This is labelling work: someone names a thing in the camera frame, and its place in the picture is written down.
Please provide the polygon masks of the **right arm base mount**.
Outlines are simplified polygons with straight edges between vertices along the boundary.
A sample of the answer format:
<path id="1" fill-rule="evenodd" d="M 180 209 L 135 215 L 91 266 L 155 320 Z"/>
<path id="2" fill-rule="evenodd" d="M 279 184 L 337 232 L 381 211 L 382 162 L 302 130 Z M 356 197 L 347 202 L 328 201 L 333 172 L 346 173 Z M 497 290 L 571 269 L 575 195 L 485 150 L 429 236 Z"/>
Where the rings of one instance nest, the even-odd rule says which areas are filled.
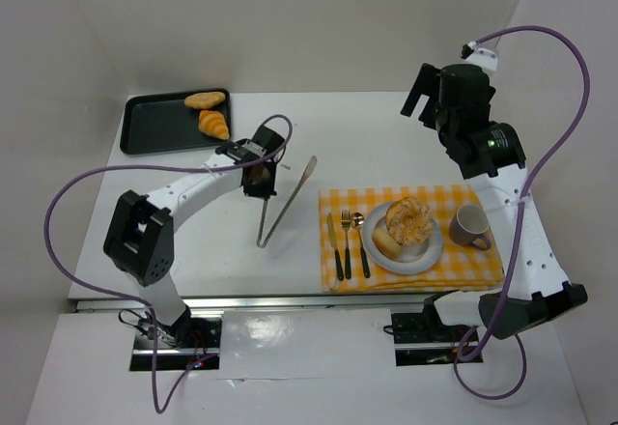
<path id="1" fill-rule="evenodd" d="M 448 365 L 455 362 L 469 326 L 446 326 L 425 304 L 420 312 L 394 312 L 382 331 L 392 338 L 397 367 Z"/>

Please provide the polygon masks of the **small ring bread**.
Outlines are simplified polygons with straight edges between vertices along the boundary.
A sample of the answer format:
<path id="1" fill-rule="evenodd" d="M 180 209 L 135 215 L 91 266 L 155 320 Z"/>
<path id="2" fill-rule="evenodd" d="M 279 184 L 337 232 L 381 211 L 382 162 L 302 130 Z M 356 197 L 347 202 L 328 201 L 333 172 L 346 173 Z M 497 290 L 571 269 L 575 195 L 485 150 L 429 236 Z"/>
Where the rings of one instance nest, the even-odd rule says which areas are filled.
<path id="1" fill-rule="evenodd" d="M 372 242 L 377 249 L 388 259 L 396 260 L 402 253 L 402 247 L 387 233 L 386 230 L 376 228 L 372 233 Z"/>

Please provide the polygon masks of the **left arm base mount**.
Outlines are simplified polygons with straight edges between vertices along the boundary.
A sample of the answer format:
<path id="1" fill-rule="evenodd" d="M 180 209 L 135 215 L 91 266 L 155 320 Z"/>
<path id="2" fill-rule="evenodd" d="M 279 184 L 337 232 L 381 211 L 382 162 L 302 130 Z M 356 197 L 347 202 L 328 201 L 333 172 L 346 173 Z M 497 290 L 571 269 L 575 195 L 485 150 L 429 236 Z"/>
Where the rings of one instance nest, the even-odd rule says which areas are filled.
<path id="1" fill-rule="evenodd" d="M 134 342 L 129 370 L 146 372 L 152 368 L 155 343 L 149 314 L 131 309 L 118 313 L 121 324 L 134 330 Z M 219 349 L 222 333 L 222 317 L 208 315 L 192 318 L 188 333 L 181 341 L 158 329 L 157 369 L 159 371 L 217 370 L 219 368 Z"/>

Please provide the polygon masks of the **metal tongs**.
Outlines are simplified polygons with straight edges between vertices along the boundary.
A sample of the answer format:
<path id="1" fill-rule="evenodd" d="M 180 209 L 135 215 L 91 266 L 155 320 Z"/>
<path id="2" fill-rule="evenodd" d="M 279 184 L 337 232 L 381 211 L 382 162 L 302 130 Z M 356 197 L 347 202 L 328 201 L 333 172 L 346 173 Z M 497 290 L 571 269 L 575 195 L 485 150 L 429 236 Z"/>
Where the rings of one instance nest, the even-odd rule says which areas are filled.
<path id="1" fill-rule="evenodd" d="M 268 200 L 265 199 L 263 201 L 263 206 L 262 206 L 261 215 L 260 215 L 259 228 L 258 228 L 258 235 L 257 235 L 257 238 L 256 238 L 256 245 L 257 245 L 258 248 L 263 249 L 263 248 L 267 247 L 267 244 L 270 241 L 270 239 L 272 238 L 276 228 L 279 226 L 279 224 L 281 223 L 283 217 L 288 212 L 289 208 L 291 207 L 293 201 L 295 200 L 295 198 L 298 195 L 298 193 L 300 192 L 300 190 L 303 188 L 303 186 L 306 184 L 308 179 L 313 174 L 317 164 L 318 164 L 317 157 L 316 156 L 311 156 L 309 161 L 307 162 L 307 164 L 306 164 L 306 166 L 305 166 L 301 176 L 300 176 L 300 179 L 298 180 L 298 182 L 297 182 L 297 184 L 295 186 L 295 189 L 291 193 L 290 197 L 286 201 L 286 203 L 283 206 L 283 208 L 280 211 L 280 213 L 275 218 L 274 222 L 272 223 L 272 225 L 271 225 L 271 227 L 270 227 L 270 229 L 268 230 L 267 233 L 264 232 L 264 229 L 265 229 L 266 218 L 267 218 Z"/>

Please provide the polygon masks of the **sugared round bread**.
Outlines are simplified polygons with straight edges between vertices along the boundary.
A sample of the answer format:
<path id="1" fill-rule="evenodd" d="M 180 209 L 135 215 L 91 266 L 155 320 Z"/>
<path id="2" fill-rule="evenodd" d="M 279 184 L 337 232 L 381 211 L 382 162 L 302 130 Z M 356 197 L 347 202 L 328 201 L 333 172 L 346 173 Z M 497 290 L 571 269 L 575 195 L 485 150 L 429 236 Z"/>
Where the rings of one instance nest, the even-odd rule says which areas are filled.
<path id="1" fill-rule="evenodd" d="M 433 232 L 430 208 L 415 196 L 392 203 L 385 224 L 390 237 L 401 246 L 420 244 Z"/>

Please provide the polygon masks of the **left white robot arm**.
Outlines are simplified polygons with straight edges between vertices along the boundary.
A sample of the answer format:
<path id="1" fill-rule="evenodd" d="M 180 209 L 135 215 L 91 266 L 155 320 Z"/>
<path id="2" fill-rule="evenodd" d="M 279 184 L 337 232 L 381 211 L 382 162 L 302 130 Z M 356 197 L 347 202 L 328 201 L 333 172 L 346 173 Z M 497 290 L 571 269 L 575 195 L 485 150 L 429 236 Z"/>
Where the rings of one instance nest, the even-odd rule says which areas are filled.
<path id="1" fill-rule="evenodd" d="M 276 162 L 238 168 L 240 164 L 270 155 L 283 147 L 285 138 L 261 125 L 249 139 L 227 141 L 192 173 L 147 194 L 133 190 L 118 199 L 103 243 L 103 252 L 130 276 L 139 297 L 154 308 L 157 334 L 180 345 L 191 326 L 188 306 L 171 276 L 176 232 L 195 213 L 218 197 L 238 188 L 253 197 L 274 195 Z"/>

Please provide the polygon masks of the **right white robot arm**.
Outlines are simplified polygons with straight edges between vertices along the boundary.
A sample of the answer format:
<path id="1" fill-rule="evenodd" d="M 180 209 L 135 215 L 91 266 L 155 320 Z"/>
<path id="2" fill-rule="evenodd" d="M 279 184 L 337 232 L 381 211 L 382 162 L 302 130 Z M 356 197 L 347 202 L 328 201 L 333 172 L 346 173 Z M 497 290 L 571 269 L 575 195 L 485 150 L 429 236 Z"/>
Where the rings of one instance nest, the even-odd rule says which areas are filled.
<path id="1" fill-rule="evenodd" d="M 496 52 L 469 42 L 462 59 L 442 69 L 422 65 L 401 113 L 411 115 L 427 97 L 419 120 L 436 131 L 476 194 L 505 277 L 498 290 L 429 297 L 422 315 L 429 327 L 482 326 L 506 339 L 575 309 L 588 296 L 570 281 L 549 244 L 516 131 L 490 118 L 495 89 L 489 74 L 497 68 Z"/>

